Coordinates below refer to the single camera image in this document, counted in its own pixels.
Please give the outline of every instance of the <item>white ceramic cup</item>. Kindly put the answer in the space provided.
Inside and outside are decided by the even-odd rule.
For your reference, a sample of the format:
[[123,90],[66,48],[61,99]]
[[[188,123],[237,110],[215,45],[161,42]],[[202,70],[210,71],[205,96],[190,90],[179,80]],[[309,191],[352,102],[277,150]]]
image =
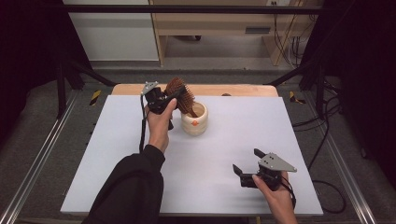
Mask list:
[[189,114],[181,114],[181,127],[184,132],[191,135],[198,135],[204,133],[207,128],[207,118],[208,111],[205,105],[194,102],[192,105],[192,111],[198,116],[198,118],[193,118]]

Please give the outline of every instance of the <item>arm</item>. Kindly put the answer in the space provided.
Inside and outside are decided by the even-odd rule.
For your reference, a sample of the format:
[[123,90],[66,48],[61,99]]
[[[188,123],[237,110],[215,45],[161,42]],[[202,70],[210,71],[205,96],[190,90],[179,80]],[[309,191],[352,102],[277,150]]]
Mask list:
[[148,145],[141,154],[125,157],[116,165],[83,223],[157,222],[163,199],[163,153],[176,103],[171,101],[161,115],[148,113]]
[[[288,173],[282,172],[282,176],[288,179]],[[262,179],[253,175],[254,183],[257,188],[262,192],[267,200],[271,212],[278,224],[294,224],[297,223],[296,216],[294,215],[293,206],[291,204],[290,193],[285,187],[280,186],[277,191],[271,191]]]

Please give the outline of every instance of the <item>round container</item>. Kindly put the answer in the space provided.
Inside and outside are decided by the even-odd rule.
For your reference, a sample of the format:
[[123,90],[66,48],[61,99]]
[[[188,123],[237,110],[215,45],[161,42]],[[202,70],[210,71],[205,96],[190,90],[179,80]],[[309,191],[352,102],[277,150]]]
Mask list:
[[198,135],[204,133],[207,128],[207,117],[208,111],[205,105],[194,102],[192,106],[192,111],[198,116],[198,118],[193,118],[189,114],[181,114],[181,127],[184,132],[191,135]]

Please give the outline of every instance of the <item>hand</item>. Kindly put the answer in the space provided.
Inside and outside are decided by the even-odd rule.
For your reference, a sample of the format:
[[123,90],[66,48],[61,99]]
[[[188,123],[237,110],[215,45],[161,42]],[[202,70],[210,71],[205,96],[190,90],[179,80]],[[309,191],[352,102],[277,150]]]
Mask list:
[[177,105],[177,99],[172,99],[161,115],[148,113],[148,143],[158,148],[162,153],[165,152],[169,144],[168,125],[169,119],[172,118],[172,112]]
[[[287,172],[283,171],[282,176],[288,180]],[[253,175],[253,181],[270,205],[271,212],[278,224],[297,223],[293,205],[291,204],[290,193],[285,189],[285,187],[281,185],[277,191],[271,191],[265,182],[258,176]],[[284,179],[282,182],[285,185],[288,185],[287,181]]]

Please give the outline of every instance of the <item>black horizontal bar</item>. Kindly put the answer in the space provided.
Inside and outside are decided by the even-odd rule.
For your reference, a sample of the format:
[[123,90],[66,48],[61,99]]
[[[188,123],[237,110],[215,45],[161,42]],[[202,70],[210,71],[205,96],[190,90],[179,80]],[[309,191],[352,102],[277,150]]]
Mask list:
[[44,5],[43,8],[78,13],[216,13],[319,15],[342,12],[341,8],[324,7],[245,7],[193,5]]

